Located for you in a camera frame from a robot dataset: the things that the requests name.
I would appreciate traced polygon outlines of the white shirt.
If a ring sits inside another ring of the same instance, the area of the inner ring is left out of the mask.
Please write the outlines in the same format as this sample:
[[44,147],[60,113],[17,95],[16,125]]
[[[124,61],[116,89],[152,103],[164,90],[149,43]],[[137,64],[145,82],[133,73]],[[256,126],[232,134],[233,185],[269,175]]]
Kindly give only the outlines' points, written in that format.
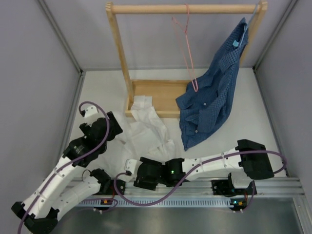
[[108,143],[107,151],[97,160],[98,166],[112,178],[125,172],[127,160],[145,157],[164,163],[177,156],[175,142],[157,115],[152,97],[135,96],[130,112],[135,119],[132,122],[120,112],[114,114],[123,133]]

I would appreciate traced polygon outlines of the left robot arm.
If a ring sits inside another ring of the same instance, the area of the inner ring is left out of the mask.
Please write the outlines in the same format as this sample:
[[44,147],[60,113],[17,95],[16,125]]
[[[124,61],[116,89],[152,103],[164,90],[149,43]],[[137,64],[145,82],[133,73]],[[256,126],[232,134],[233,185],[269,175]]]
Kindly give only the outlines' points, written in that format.
[[112,194],[113,181],[103,169],[92,170],[78,185],[66,189],[75,176],[82,174],[93,160],[105,153],[107,142],[123,132],[112,112],[93,123],[83,123],[79,128],[83,136],[69,143],[39,188],[11,208],[33,234],[49,234],[65,214],[84,199],[96,194]]

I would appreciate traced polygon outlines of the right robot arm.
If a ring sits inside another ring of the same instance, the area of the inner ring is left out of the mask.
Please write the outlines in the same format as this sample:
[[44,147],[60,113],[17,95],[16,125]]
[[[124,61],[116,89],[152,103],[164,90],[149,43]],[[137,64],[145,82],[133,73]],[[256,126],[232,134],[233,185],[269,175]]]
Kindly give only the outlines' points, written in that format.
[[247,182],[274,176],[265,146],[247,139],[238,140],[235,148],[213,156],[174,158],[164,163],[145,157],[129,159],[125,170],[135,179],[135,187],[152,191],[158,184],[175,187],[223,171],[233,177],[228,179],[227,189],[237,194]]

